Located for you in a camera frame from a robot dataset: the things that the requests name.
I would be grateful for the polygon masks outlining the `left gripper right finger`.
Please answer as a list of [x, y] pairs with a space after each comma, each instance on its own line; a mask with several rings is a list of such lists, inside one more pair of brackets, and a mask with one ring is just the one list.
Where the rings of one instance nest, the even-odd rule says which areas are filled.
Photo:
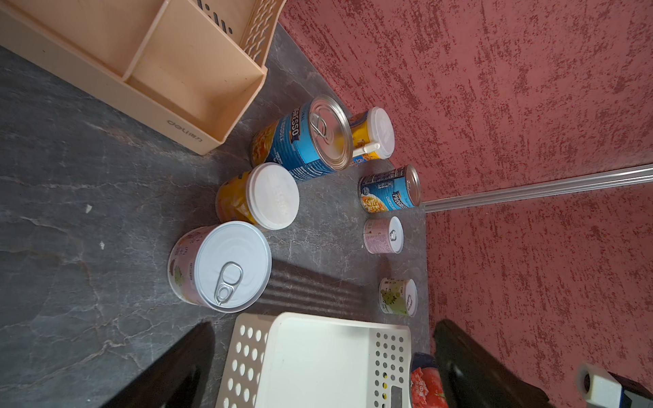
[[547, 394], [521, 380], [451, 320], [438, 321], [435, 358], [450, 407], [550, 407]]

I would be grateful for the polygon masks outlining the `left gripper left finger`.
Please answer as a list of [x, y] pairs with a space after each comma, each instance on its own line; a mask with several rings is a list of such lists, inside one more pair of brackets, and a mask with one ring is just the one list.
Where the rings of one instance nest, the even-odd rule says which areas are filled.
[[104, 406], [200, 406], [214, 350], [214, 328], [207, 321], [197, 324]]

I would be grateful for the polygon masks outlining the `dark chopped tomatoes can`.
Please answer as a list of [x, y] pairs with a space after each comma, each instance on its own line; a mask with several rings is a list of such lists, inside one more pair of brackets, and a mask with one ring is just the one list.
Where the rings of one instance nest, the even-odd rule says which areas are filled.
[[411, 364], [412, 408], [447, 408], [440, 372], [435, 357], [415, 353]]

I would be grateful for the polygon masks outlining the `blue Progresso noodle soup can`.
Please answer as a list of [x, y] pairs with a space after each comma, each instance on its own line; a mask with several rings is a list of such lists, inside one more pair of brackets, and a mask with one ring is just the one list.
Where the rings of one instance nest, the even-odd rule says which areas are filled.
[[359, 180], [362, 207], [369, 214], [419, 207], [422, 188], [412, 165], [365, 176]]

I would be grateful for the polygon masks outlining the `tall yellow can white lid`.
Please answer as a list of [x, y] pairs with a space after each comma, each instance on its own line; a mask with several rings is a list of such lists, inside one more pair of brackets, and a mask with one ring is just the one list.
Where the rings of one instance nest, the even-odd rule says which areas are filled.
[[372, 160], [386, 160], [396, 147], [395, 132], [388, 113], [380, 107], [372, 107], [366, 112], [349, 119], [352, 132], [353, 164]]

